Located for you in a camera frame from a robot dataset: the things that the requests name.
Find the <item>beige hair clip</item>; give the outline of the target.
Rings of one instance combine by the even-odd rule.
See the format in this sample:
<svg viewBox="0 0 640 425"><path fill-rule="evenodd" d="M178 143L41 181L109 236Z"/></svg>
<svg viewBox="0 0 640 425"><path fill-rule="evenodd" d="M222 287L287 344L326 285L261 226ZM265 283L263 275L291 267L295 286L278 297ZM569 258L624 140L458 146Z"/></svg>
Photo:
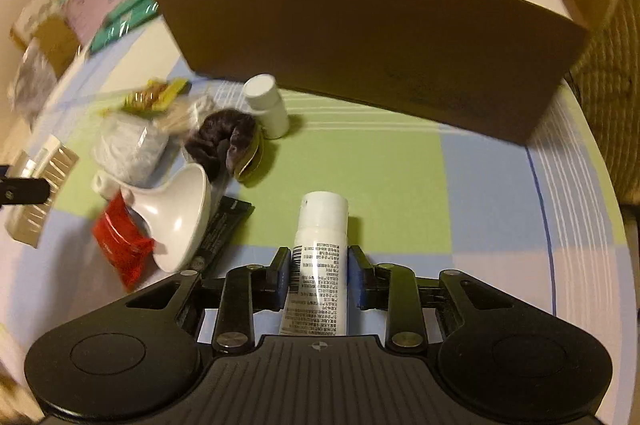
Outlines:
<svg viewBox="0 0 640 425"><path fill-rule="evenodd" d="M9 204L4 226L14 241L37 249L50 209L78 162L78 155L50 135L32 158L25 151L8 169Z"/></svg>

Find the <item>white cosmetic tube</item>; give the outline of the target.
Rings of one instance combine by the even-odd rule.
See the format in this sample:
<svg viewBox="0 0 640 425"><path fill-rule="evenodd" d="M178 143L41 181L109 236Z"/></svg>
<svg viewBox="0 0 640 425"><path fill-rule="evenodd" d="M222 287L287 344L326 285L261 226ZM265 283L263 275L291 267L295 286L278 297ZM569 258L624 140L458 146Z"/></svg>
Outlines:
<svg viewBox="0 0 640 425"><path fill-rule="evenodd" d="M314 191L300 203L290 286L280 333L337 336L347 331L348 202Z"/></svg>

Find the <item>small black tube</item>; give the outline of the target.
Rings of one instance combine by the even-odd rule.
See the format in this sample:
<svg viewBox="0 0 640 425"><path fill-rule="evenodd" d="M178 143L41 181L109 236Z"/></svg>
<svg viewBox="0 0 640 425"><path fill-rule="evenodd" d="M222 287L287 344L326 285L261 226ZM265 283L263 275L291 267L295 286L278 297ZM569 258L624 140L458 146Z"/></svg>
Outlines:
<svg viewBox="0 0 640 425"><path fill-rule="evenodd" d="M209 219L203 240L189 263L189 267L205 277L215 270L235 231L252 215L250 202L223 196Z"/></svg>

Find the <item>white plastic ladle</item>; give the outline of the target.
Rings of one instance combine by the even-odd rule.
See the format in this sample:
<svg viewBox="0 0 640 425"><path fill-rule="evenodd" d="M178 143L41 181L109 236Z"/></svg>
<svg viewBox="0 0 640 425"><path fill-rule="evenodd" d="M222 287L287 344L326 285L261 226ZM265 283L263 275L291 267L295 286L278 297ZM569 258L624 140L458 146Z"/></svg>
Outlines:
<svg viewBox="0 0 640 425"><path fill-rule="evenodd" d="M212 208L212 189L201 165L186 164L153 189L97 171L91 187L108 200L120 194L127 210L143 221L156 243L153 259L160 270L174 273L186 267L204 237Z"/></svg>

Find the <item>clear floss pick box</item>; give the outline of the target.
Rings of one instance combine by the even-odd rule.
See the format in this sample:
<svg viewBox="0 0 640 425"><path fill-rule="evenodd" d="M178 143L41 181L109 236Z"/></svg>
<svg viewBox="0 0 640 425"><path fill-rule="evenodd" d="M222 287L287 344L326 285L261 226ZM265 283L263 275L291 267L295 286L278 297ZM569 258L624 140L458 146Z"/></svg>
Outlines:
<svg viewBox="0 0 640 425"><path fill-rule="evenodd" d="M168 140L168 135L151 121L125 112L112 112L100 126L92 156L108 174L138 186L151 177Z"/></svg>

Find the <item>red snack packet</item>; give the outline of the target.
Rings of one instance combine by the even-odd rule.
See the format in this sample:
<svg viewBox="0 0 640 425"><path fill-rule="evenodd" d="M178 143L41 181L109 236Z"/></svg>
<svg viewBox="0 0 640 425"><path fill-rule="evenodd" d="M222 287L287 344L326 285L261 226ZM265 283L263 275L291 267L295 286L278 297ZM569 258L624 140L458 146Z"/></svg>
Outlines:
<svg viewBox="0 0 640 425"><path fill-rule="evenodd" d="M92 234L126 291L132 292L142 278L155 241L145 237L136 225L120 191L108 202L94 224Z"/></svg>

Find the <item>yellow snack packet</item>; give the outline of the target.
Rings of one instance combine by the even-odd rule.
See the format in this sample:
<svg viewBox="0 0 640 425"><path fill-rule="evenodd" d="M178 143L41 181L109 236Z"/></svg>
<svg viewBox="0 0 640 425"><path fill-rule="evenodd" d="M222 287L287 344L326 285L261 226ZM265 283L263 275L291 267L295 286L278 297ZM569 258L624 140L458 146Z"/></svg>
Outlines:
<svg viewBox="0 0 640 425"><path fill-rule="evenodd" d="M149 80L142 89L129 94L122 111L139 116L153 116L165 112L180 96L190 92L191 82L186 78L172 81Z"/></svg>

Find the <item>brown carton on floor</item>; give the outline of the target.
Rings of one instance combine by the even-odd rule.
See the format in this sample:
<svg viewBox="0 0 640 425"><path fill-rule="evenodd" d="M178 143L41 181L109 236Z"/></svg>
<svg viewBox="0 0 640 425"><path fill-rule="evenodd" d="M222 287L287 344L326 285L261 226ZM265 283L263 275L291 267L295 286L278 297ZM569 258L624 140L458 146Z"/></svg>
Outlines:
<svg viewBox="0 0 640 425"><path fill-rule="evenodd" d="M53 14L41 21L32 35L18 30L14 23L10 29L11 40L24 52L31 40L36 40L40 52L46 57L56 78L62 78L73 63L81 44L76 33L59 14Z"/></svg>

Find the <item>cotton swabs bag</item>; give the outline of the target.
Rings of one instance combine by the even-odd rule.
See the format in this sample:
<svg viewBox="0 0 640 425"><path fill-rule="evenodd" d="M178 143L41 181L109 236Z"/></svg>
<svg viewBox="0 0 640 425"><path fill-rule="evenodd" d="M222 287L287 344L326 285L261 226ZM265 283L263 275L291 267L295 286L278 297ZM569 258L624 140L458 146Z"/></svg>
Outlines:
<svg viewBox="0 0 640 425"><path fill-rule="evenodd" d="M207 116L215 111L215 101L207 94L180 97L152 124L169 136L189 135L200 128Z"/></svg>

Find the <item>white pill bottle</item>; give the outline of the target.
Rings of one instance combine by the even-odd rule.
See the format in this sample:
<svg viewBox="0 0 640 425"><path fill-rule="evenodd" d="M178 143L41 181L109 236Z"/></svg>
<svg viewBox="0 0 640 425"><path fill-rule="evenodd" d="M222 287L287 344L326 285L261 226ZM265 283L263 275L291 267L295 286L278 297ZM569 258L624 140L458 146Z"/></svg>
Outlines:
<svg viewBox="0 0 640 425"><path fill-rule="evenodd" d="M256 116L265 137L279 139L290 129L288 111L280 95L276 79L270 74L258 74L245 82L242 94L250 111Z"/></svg>

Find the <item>green tea package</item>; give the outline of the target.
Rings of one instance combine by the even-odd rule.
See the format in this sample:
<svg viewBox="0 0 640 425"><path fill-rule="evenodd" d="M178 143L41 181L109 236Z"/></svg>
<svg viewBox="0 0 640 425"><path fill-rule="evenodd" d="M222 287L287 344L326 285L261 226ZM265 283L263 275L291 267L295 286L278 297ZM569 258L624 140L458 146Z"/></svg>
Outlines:
<svg viewBox="0 0 640 425"><path fill-rule="evenodd" d="M159 14L156 0L123 0L105 17L89 45L89 54L100 52Z"/></svg>

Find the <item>brown cardboard box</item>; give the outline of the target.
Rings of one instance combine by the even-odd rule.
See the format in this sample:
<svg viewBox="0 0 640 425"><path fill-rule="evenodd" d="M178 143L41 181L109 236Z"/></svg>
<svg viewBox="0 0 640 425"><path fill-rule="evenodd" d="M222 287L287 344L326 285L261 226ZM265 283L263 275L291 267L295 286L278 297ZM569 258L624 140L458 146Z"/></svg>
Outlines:
<svg viewBox="0 0 640 425"><path fill-rule="evenodd" d="M586 44L570 0L157 0L196 73L523 145Z"/></svg>

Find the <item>quilted tan chair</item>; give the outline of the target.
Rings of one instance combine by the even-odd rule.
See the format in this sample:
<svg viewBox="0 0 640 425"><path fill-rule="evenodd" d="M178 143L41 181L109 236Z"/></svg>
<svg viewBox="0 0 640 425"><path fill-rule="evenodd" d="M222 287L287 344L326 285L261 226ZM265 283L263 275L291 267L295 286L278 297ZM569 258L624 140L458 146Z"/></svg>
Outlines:
<svg viewBox="0 0 640 425"><path fill-rule="evenodd" d="M618 0L570 71L618 202L639 204L639 0Z"/></svg>

